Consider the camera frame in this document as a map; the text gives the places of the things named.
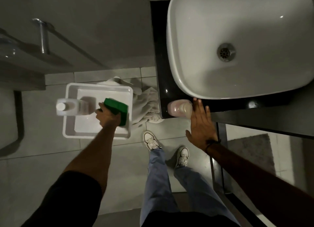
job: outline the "plastic tray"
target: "plastic tray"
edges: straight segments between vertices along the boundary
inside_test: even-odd
[[[69,83],[65,98],[82,99],[89,103],[89,115],[65,116],[63,118],[63,136],[66,138],[94,138],[101,130],[94,112],[98,103],[112,98],[128,105],[127,123],[117,127],[114,139],[128,139],[131,136],[133,89],[127,86],[94,85]]]

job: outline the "drain strainer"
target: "drain strainer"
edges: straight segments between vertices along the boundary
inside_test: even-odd
[[[235,58],[235,48],[232,44],[223,43],[217,49],[217,55],[223,62],[230,62]]]

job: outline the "shoe sole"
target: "shoe sole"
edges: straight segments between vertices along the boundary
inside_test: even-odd
[[[184,148],[187,149],[187,156],[188,156],[188,158],[190,158],[189,149],[188,149],[186,146],[183,146],[183,145],[180,146],[180,147],[178,148],[178,152],[177,152],[177,162],[176,162],[176,164],[175,164],[175,167],[178,166],[179,157],[180,157],[180,154],[181,154],[182,149],[184,149]]]
[[[143,131],[143,132],[142,132],[142,142],[143,142],[144,146],[147,147],[148,150],[150,150],[150,149],[148,148],[148,146],[146,145],[146,142],[145,142],[145,139],[144,139],[144,135],[145,135],[146,133],[151,134],[151,135],[154,137],[154,139],[155,139],[158,143],[159,143],[159,141],[158,141],[158,139],[156,138],[156,136],[153,134],[153,132],[151,132],[151,131],[149,131],[149,130]]]

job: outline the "white vessel sink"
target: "white vessel sink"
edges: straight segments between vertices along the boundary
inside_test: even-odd
[[[226,43],[229,50],[218,50]],[[296,89],[314,78],[313,2],[171,0],[167,49],[175,82],[193,97],[242,98]],[[220,60],[221,55],[231,61]]]

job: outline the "jeans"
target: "jeans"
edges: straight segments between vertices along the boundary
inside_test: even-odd
[[[208,216],[224,215],[239,225],[236,218],[200,173],[189,167],[180,166],[175,168],[174,176],[187,191],[193,211]],[[180,211],[171,192],[165,153],[162,149],[153,149],[149,154],[148,177],[140,226],[142,226],[148,214],[155,210],[170,213]]]

